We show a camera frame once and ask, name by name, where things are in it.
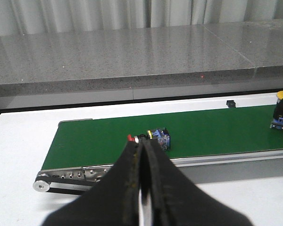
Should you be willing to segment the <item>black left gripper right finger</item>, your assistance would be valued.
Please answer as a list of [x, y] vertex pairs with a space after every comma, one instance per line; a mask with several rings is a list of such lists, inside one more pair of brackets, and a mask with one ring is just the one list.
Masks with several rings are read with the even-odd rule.
[[153, 225], [250, 226], [243, 214], [227, 207], [191, 182], [155, 140], [142, 144], [151, 176]]

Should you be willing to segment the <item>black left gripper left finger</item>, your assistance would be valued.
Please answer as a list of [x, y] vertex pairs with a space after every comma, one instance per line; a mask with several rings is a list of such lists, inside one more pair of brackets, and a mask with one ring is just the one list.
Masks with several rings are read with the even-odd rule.
[[89, 191], [51, 213], [45, 226], [137, 226], [142, 146], [128, 142], [108, 173]]

